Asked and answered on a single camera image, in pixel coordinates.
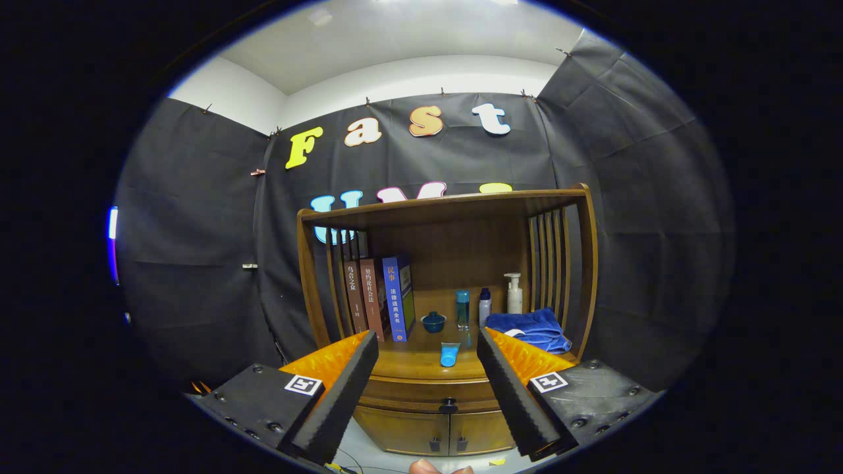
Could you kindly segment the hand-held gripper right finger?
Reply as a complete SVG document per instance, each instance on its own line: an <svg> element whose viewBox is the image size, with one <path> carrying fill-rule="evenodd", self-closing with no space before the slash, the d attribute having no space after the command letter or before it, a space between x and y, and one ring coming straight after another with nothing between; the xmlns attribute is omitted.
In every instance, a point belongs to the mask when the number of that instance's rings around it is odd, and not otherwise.
<svg viewBox="0 0 843 474"><path fill-rule="evenodd" d="M477 357L518 452L531 461L595 444L662 396L601 360L575 364L490 328L479 333Z"/></svg>

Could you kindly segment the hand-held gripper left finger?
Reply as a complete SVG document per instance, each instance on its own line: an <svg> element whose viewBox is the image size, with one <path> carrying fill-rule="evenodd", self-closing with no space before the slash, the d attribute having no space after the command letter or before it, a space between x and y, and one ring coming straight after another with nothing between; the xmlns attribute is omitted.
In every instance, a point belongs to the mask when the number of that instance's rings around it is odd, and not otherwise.
<svg viewBox="0 0 843 474"><path fill-rule="evenodd" d="M189 402L259 452L295 466L332 462L379 357L373 331L346 337L276 368L254 363Z"/></svg>

